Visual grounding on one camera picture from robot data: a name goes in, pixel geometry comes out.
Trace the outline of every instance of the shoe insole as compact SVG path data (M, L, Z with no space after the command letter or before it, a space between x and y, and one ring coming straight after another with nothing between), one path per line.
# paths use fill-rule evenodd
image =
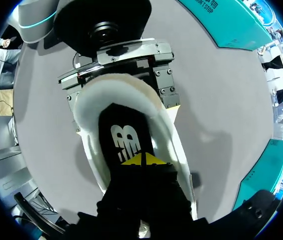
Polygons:
M146 116L129 107L112 103L98 120L99 143L112 171L140 152L154 155Z

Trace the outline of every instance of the yellow triangle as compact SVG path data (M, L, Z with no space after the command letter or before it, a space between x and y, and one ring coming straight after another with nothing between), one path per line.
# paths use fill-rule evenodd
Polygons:
M139 165L139 166L142 165L142 154L141 153L123 162L121 165L132 165L132 164ZM163 165L163 164L166 164L166 162L146 152L146 164L147 165L152 165L152 164Z
M163 165L163 164L166 164L166 162L146 152L146 164L147 165L152 165L152 164Z
M142 154L139 153L136 156L134 156L133 158L125 161L124 163L122 163L121 165L142 165Z

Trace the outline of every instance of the teal counter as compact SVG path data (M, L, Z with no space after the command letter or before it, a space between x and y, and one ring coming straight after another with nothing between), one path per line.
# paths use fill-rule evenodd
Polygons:
M241 181L233 210L259 190L274 192L283 174L283 140L269 140L257 163Z
M179 1L196 16L218 47L253 51L273 41L241 0Z

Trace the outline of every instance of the new balance logo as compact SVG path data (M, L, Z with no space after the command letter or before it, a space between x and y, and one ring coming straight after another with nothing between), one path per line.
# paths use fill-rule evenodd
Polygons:
M137 133L131 126L126 125L121 128L118 125L113 125L110 131L113 142L116 148L119 149L118 157L121 162L133 158L141 150Z

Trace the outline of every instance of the bolt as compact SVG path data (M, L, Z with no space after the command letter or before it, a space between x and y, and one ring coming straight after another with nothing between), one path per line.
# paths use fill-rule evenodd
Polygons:
M260 219L263 216L262 210L261 209L257 209L255 212L256 218Z

